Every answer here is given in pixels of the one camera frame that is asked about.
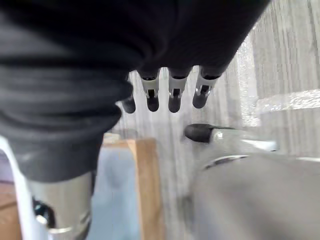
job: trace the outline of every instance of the gray robot arm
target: gray robot arm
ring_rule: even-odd
[[[186,135],[210,142],[192,186],[197,240],[320,238],[320,162],[246,131],[199,124]]]

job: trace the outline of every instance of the robotic fingertip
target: robotic fingertip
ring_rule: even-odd
[[[196,109],[202,109],[206,105],[207,99],[207,96],[203,94],[197,95],[195,93],[193,96],[192,104]]]
[[[133,98],[130,100],[124,100],[122,102],[122,106],[124,111],[128,114],[133,114],[136,111],[136,103]]]
[[[177,113],[180,110],[181,98],[169,97],[168,108],[171,113]]]
[[[146,99],[146,103],[151,112],[156,112],[159,109],[158,97],[149,97]]]

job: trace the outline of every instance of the blurry background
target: blurry background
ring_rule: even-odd
[[[274,0],[203,109],[192,106],[197,67],[178,113],[168,110],[166,69],[160,72],[157,112],[148,110],[140,77],[131,73],[136,112],[124,113],[113,132],[157,139],[168,240],[194,239],[188,193],[197,159],[182,137],[187,124],[249,129],[276,139],[284,153],[320,158],[319,46],[320,0]]]

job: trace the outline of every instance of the silver metal cylinder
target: silver metal cylinder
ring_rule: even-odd
[[[241,153],[241,137],[226,139],[223,151],[219,140],[207,150],[193,182],[195,239],[320,239],[320,163]]]
[[[60,182],[27,181],[34,214],[53,240],[83,240],[91,223],[93,174]]]

